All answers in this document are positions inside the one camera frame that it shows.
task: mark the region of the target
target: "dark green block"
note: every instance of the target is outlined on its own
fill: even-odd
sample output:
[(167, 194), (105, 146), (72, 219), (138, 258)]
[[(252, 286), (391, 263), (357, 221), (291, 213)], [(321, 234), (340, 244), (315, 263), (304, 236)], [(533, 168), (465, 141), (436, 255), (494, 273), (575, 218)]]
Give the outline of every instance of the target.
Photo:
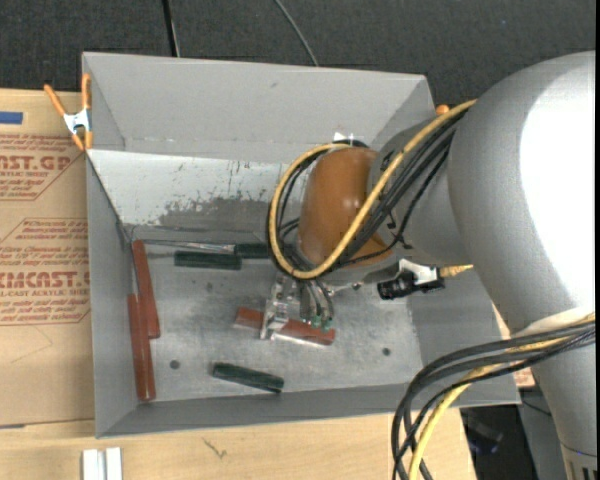
[(216, 363), (213, 365), (212, 375), (217, 379), (236, 382), (252, 388), (280, 393), (284, 387), (284, 379), (269, 373), (243, 368), (229, 363)]
[(269, 257), (269, 248), (267, 244), (238, 244), (235, 253), (244, 259), (266, 259)]
[(217, 268), (221, 270), (240, 270), (242, 268), (242, 258), (233, 254), (176, 251), (173, 260), (176, 267)]

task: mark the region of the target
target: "wooden surface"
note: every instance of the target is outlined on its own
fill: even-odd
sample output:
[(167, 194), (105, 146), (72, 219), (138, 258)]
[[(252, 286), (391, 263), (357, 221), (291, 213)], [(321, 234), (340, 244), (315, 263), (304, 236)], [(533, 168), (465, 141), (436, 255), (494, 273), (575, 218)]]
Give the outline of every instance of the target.
[[(0, 109), (21, 108), (32, 94), (0, 89)], [(30, 108), (23, 125), (35, 125), (35, 115)], [(0, 429), (0, 480), (78, 479), (82, 450), (113, 446), (122, 447), (125, 480), (389, 478), (390, 424), (379, 415), (106, 440), (93, 438), (93, 421)], [(476, 478), (457, 410), (425, 457), (436, 479)]]

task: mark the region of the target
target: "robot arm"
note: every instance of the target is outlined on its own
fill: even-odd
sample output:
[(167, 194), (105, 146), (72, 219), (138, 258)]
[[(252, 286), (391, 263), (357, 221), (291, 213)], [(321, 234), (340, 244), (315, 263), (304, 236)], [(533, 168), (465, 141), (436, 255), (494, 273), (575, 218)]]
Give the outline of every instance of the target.
[[(513, 333), (573, 308), (593, 312), (594, 85), (595, 54), (570, 55), (516, 73), (468, 111), (456, 110), (452, 125), (405, 156), (404, 174), (388, 179), (377, 203), (388, 210), (365, 249), (345, 250), (340, 257), (348, 268), (327, 269), (324, 278), (386, 280), (400, 259), (432, 268), (472, 264)], [(331, 167), (349, 155), (349, 165), (357, 162), (349, 177), (368, 179), (373, 194), (414, 132), (398, 134), (377, 154), (372, 144), (371, 151), (338, 151), (319, 161), (300, 215), (304, 266), (329, 257), (366, 203), (364, 190), (352, 189), (360, 183)], [(409, 177), (408, 188), (391, 192)], [(367, 260), (356, 265), (361, 258)], [(534, 375), (554, 415), (568, 475), (594, 478), (595, 347), (551, 358)]]

